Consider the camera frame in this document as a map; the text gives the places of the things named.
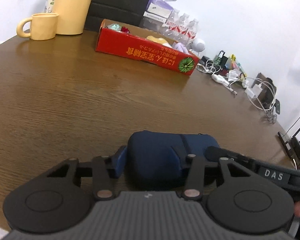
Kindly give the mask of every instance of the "tissue box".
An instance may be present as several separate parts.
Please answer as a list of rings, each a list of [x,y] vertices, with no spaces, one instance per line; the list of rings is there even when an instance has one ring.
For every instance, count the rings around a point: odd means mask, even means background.
[[[163,0],[149,0],[146,11],[168,18],[173,11],[173,7]]]

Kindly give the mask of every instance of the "red cardboard box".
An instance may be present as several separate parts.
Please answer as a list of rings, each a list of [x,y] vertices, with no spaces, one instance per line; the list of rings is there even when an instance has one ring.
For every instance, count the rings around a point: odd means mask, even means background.
[[[106,26],[113,23],[125,26],[130,33],[117,32],[106,28]],[[197,56],[192,53],[188,55],[147,40],[146,37],[149,35],[155,38],[164,38],[170,45],[176,42],[146,29],[104,19],[100,26],[96,51],[146,61],[185,75],[192,74],[199,61]]]

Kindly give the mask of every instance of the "circular pad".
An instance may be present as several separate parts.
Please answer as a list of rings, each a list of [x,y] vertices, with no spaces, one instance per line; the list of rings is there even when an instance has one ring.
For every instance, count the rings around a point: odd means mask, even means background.
[[[52,211],[58,208],[62,202],[62,195],[51,190],[34,192],[26,199],[27,207],[37,212]]]
[[[252,177],[226,181],[207,200],[208,210],[220,225],[255,235],[284,227],[293,216],[293,205],[285,190]]]
[[[244,211],[261,212],[271,206],[272,200],[262,191],[245,190],[234,196],[234,203]]]
[[[89,210],[89,196],[65,178],[30,181],[12,191],[3,205],[11,228],[37,234],[70,228]]]

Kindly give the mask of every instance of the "mug handle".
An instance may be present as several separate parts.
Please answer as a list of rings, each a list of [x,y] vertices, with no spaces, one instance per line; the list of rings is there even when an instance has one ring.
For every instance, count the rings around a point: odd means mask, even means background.
[[[20,23],[18,23],[17,25],[17,35],[21,38],[29,38],[30,37],[30,33],[25,33],[23,31],[23,26],[27,23],[27,22],[31,22],[32,21],[32,17],[29,18],[25,18],[23,19]]]

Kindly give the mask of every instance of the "small box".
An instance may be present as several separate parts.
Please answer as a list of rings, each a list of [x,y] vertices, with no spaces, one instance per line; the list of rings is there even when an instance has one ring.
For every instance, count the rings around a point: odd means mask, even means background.
[[[149,0],[146,11],[168,18],[173,11],[173,7],[163,0]]]
[[[158,21],[158,22],[161,22],[161,23],[166,23],[167,19],[164,18],[164,17],[161,17],[161,16],[158,16],[156,14],[153,14],[153,13],[149,13],[149,12],[145,12],[143,14],[144,17],[147,17],[149,19],[152,19],[152,20],[155,20],[155,21]]]
[[[106,26],[113,23],[125,26],[129,29],[130,33],[118,32],[106,28]],[[104,19],[100,26],[96,51],[149,62],[188,76],[192,74],[199,61],[196,55],[192,53],[188,55],[147,40],[146,37],[149,35],[155,38],[164,38],[170,45],[176,42],[146,29]]]

